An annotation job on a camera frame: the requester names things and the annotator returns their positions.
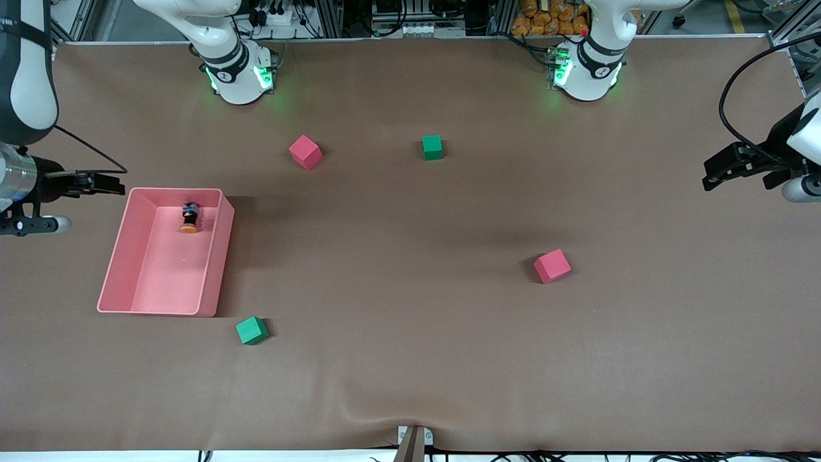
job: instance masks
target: small figurine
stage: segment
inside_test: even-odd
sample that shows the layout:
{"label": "small figurine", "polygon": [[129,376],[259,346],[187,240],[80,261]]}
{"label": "small figurine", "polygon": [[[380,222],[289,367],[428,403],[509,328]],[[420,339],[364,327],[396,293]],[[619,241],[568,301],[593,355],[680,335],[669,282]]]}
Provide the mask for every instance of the small figurine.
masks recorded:
{"label": "small figurine", "polygon": [[196,233],[197,218],[200,216],[200,206],[196,202],[188,202],[182,207],[182,226],[180,231],[183,233]]}

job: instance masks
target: green cube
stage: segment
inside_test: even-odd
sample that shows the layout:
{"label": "green cube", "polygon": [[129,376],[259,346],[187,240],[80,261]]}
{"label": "green cube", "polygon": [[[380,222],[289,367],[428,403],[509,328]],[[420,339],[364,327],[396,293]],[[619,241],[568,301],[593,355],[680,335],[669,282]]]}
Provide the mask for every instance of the green cube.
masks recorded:
{"label": "green cube", "polygon": [[425,160],[442,158],[442,138],[439,135],[422,136],[422,154]]}
{"label": "green cube", "polygon": [[240,340],[246,345],[256,345],[268,338],[268,329],[265,329],[265,324],[256,316],[249,317],[237,324],[236,333],[240,335]]}

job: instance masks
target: brown tabletop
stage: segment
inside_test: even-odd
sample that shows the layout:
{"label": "brown tabletop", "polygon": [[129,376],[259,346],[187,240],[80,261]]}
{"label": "brown tabletop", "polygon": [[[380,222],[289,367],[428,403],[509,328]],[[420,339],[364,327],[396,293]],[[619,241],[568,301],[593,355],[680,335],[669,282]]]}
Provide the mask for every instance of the brown tabletop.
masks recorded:
{"label": "brown tabletop", "polygon": [[[0,449],[383,446],[406,423],[452,450],[821,449],[821,209],[700,183],[765,46],[636,40],[583,104],[507,41],[293,44],[246,107],[184,46],[61,46],[65,128],[129,187],[218,187],[236,220],[209,319],[95,311],[122,197],[4,238]],[[728,115],[761,140],[800,100],[778,54]],[[31,152],[105,166],[59,132]],[[573,273],[533,283],[556,248]],[[274,337],[240,344],[248,316]]]}

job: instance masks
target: yellow tape strip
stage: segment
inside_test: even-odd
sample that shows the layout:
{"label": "yellow tape strip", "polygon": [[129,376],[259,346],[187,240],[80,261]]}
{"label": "yellow tape strip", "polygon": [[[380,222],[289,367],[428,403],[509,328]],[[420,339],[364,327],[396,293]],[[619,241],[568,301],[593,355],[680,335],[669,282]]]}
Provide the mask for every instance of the yellow tape strip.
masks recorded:
{"label": "yellow tape strip", "polygon": [[730,16],[732,30],[736,34],[744,34],[744,24],[741,22],[741,16],[738,15],[738,8],[736,8],[730,0],[724,0],[724,7],[727,9],[727,14]]}

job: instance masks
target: pink bin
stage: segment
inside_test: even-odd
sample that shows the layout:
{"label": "pink bin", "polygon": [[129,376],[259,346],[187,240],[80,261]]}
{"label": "pink bin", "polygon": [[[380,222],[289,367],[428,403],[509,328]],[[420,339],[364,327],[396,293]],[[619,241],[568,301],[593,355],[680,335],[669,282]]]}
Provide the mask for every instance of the pink bin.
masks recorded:
{"label": "pink bin", "polygon": [[[180,230],[187,202],[200,205],[197,233]],[[97,311],[213,316],[233,220],[218,189],[132,189]]]}

